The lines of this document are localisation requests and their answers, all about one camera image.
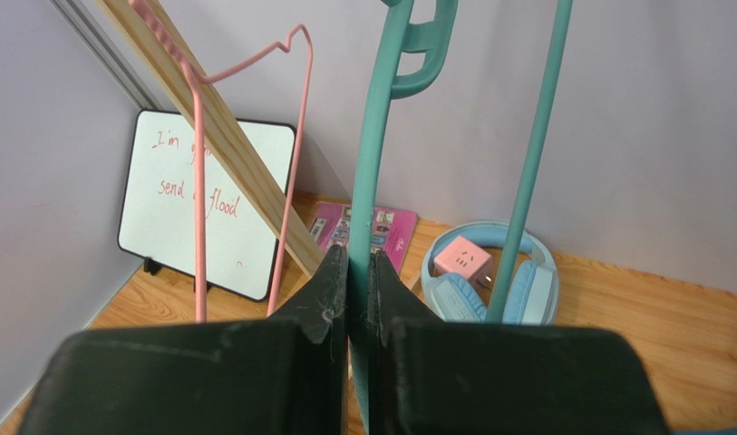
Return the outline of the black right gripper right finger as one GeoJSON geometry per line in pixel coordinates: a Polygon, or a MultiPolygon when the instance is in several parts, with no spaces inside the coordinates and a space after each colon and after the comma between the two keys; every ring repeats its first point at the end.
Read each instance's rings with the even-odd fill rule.
{"type": "Polygon", "coordinates": [[[369,266],[372,434],[666,434],[640,358],[597,328],[446,323],[369,266]]]}

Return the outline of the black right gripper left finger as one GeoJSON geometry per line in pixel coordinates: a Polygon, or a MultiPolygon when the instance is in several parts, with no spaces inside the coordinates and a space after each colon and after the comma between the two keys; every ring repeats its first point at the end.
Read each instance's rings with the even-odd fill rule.
{"type": "Polygon", "coordinates": [[[23,434],[344,434],[348,255],[261,320],[92,329],[53,354],[23,434]]]}

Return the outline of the teal plastic hanger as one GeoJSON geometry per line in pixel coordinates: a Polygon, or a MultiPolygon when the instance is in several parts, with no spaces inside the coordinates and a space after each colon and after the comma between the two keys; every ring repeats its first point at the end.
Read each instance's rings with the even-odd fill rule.
{"type": "MultiPolygon", "coordinates": [[[[431,21],[413,24],[410,21],[413,7],[411,1],[389,1],[386,5],[388,12],[366,98],[359,141],[346,293],[355,394],[359,415],[368,434],[379,431],[378,425],[372,421],[377,414],[370,405],[369,359],[375,352],[369,347],[369,334],[373,330],[369,323],[368,309],[369,266],[373,207],[390,105],[393,100],[408,98],[426,90],[438,77],[446,59],[458,7],[455,1],[439,1],[431,21]]],[[[571,2],[557,3],[529,146],[512,215],[505,226],[507,244],[502,249],[497,281],[485,314],[489,323],[509,319],[506,305],[517,288],[509,280],[519,276],[519,269],[514,264],[523,247],[530,248],[532,253],[541,254],[546,262],[537,271],[538,276],[548,283],[550,298],[546,304],[548,314],[540,322],[548,324],[558,306],[558,271],[552,255],[543,244],[526,232],[525,224],[556,96],[571,11],[571,2]]]]}

